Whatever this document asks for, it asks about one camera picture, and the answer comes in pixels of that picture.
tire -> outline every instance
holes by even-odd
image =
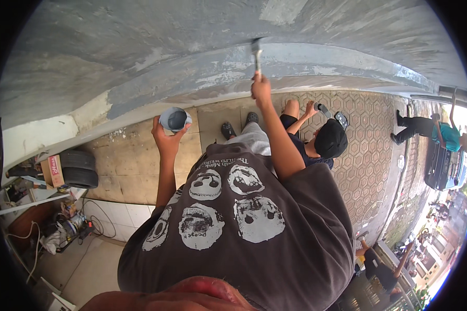
[[[59,154],[61,167],[76,167],[86,170],[95,170],[95,157],[88,152],[68,150]]]
[[[99,186],[99,176],[95,171],[78,167],[63,167],[64,183],[71,187],[93,189]]]

foot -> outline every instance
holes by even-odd
[[[259,123],[258,115],[255,112],[248,113],[248,117],[245,119],[245,125],[248,125],[250,122]]]
[[[403,126],[403,117],[399,114],[399,110],[396,110],[396,124]]]
[[[361,233],[359,236],[356,237],[357,240],[361,241],[361,240],[364,240],[368,235],[368,230]]]
[[[237,136],[230,122],[223,123],[222,134],[227,140],[232,139]]]
[[[396,144],[396,145],[401,145],[401,142],[398,140],[398,138],[396,137],[396,135],[394,135],[393,133],[391,133],[391,140]]]

paintbrush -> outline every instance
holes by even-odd
[[[255,64],[256,64],[255,74],[259,73],[260,75],[262,74],[262,66],[261,66],[261,62],[259,61],[259,56],[262,54],[263,50],[259,46],[259,43],[262,38],[264,37],[256,38],[251,41],[251,52],[255,56]]]

black cap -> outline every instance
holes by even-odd
[[[315,137],[315,151],[324,159],[339,157],[347,147],[348,138],[336,119],[329,119]]]

concrete wall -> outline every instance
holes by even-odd
[[[247,96],[249,42],[263,36],[262,68],[275,91],[467,88],[424,1],[43,1],[2,75],[6,166],[131,124],[139,109],[151,117],[166,104]]]

